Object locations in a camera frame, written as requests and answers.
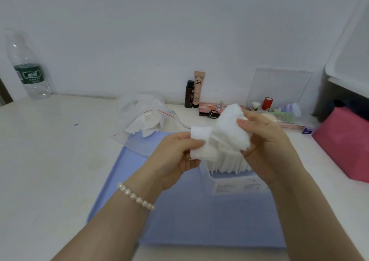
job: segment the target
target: small dark bottle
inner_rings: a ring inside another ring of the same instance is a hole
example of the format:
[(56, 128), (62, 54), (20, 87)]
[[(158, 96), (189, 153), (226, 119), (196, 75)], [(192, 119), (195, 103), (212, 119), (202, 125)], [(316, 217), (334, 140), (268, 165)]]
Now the small dark bottle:
[(194, 84), (193, 84), (192, 80), (187, 81), (186, 96), (184, 98), (184, 100), (185, 100), (184, 107), (186, 107), (188, 109), (192, 107), (193, 92), (195, 90), (195, 87), (193, 85)]

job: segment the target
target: black bottle cap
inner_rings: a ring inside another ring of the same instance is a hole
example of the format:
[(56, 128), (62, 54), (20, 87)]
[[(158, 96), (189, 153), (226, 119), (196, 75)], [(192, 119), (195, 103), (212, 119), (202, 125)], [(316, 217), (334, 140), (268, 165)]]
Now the black bottle cap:
[(188, 80), (187, 81), (187, 87), (193, 88), (193, 80)]

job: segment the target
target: tabletop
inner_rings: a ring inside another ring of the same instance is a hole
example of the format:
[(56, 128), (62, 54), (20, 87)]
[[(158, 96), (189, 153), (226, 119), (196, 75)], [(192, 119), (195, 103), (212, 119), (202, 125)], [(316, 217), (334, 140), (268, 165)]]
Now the tabletop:
[[(0, 252), (51, 259), (86, 223), (122, 144), (109, 137), (115, 101), (52, 95), (0, 107)], [(186, 125), (211, 126), (197, 109), (168, 105)], [(310, 135), (287, 132), (349, 237), (369, 260), (369, 184), (350, 180)], [(141, 260), (288, 260), (284, 249), (139, 246)]]

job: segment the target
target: pink bag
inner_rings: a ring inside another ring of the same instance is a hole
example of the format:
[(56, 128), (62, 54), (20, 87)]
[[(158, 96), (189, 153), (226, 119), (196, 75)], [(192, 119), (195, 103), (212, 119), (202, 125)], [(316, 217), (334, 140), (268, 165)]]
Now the pink bag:
[(368, 121), (336, 107), (312, 137), (349, 178), (369, 183)]

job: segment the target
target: person's right hand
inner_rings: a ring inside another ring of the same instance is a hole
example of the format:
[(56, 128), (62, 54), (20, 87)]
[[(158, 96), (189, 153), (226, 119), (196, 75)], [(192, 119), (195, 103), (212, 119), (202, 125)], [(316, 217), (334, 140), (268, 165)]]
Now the person's right hand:
[(255, 173), (271, 186), (289, 184), (296, 172), (304, 170), (300, 158), (284, 130), (261, 114), (243, 110), (248, 119), (237, 124), (252, 133), (251, 147), (241, 151)]

